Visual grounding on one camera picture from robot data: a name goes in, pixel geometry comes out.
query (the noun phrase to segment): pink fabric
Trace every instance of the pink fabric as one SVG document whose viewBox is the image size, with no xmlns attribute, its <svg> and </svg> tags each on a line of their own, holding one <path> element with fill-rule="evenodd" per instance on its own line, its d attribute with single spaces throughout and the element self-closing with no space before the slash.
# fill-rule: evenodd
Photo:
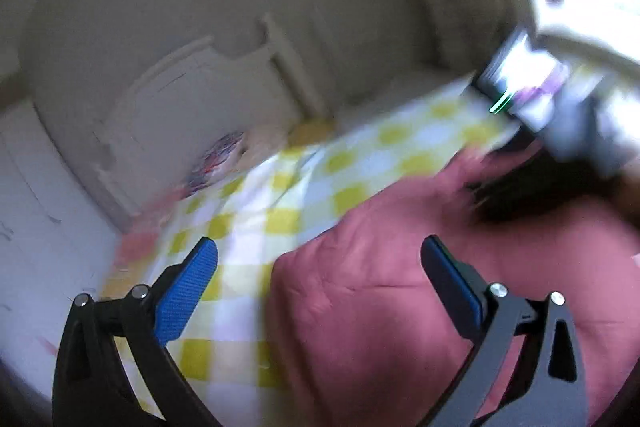
<svg viewBox="0 0 640 427">
<path fill-rule="evenodd" d="M 640 237 L 599 200 L 504 225 L 474 221 L 465 182 L 513 161 L 460 153 L 432 178 L 406 178 L 348 212 L 273 267 L 267 305 L 276 355 L 313 425 L 413 427 L 459 370 L 461 339 L 419 262 L 438 234 L 460 261 L 511 292 L 571 307 L 586 367 L 590 420 L 640 357 Z M 511 346 L 483 412 L 516 362 Z"/>
</svg>

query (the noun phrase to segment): blue gripper pad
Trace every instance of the blue gripper pad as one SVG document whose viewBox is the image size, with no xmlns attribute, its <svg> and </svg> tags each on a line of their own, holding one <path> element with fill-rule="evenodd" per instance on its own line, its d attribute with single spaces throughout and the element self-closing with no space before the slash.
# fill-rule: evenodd
<svg viewBox="0 0 640 427">
<path fill-rule="evenodd" d="M 484 280 L 472 266 L 455 261 L 437 235 L 422 242 L 420 261 L 460 336 L 478 341 L 486 314 Z"/>
<path fill-rule="evenodd" d="M 180 337 L 218 267 L 218 248 L 208 237 L 198 241 L 190 256 L 156 306 L 154 333 L 162 347 Z"/>
</svg>

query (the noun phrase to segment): gray wall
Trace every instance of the gray wall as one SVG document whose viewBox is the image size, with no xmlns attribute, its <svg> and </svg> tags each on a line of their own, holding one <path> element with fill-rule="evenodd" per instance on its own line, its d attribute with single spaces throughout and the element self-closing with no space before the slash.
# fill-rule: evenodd
<svg viewBox="0 0 640 427">
<path fill-rule="evenodd" d="M 146 68 L 193 39 L 212 34 L 227 55 L 254 49 L 262 38 L 256 20 L 267 11 L 286 28 L 334 107 L 366 94 L 362 77 L 377 86 L 433 59 L 421 0 L 38 1 L 22 35 L 20 63 L 49 134 L 116 224 L 122 225 L 122 214 L 91 170 L 100 155 L 92 134 L 97 123 Z M 314 40 L 318 32 L 312 27 L 318 18 L 337 42 L 363 35 L 343 82 L 332 82 L 331 71 L 322 67 L 326 50 Z M 350 78 L 357 81 L 350 85 Z"/>
</svg>

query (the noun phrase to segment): white cabinet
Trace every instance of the white cabinet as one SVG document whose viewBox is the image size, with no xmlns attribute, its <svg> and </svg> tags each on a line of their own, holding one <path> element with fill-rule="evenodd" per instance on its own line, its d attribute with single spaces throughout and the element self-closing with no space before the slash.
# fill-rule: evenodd
<svg viewBox="0 0 640 427">
<path fill-rule="evenodd" d="M 0 116 L 0 357 L 46 398 L 71 301 L 100 291 L 118 239 L 33 105 Z"/>
</svg>

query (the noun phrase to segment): patterned fabric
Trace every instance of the patterned fabric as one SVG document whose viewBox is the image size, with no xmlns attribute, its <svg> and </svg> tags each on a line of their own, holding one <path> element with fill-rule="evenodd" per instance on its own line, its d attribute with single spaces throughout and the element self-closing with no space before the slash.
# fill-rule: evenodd
<svg viewBox="0 0 640 427">
<path fill-rule="evenodd" d="M 203 235 L 217 243 L 218 270 L 167 348 L 225 427 L 301 424 L 264 331 L 274 260 L 402 176 L 433 174 L 464 144 L 489 148 L 513 134 L 487 105 L 462 94 L 465 86 L 450 84 L 333 142 L 283 151 L 178 204 L 145 281 L 180 262 Z M 159 415 L 126 343 L 119 348 L 142 406 Z"/>
</svg>

